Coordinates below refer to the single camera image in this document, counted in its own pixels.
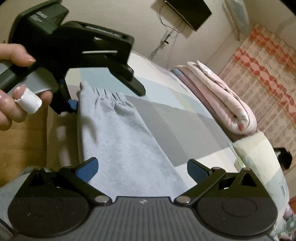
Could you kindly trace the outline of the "person left hand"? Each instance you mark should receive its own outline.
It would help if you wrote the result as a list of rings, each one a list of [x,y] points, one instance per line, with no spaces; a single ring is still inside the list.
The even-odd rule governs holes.
[[[19,44],[1,44],[1,61],[8,60],[20,67],[27,67],[35,63],[26,49]],[[27,112],[17,101],[20,100],[28,88],[25,85],[17,87],[12,96],[1,91],[1,131],[7,131],[13,122],[22,123],[26,120]]]

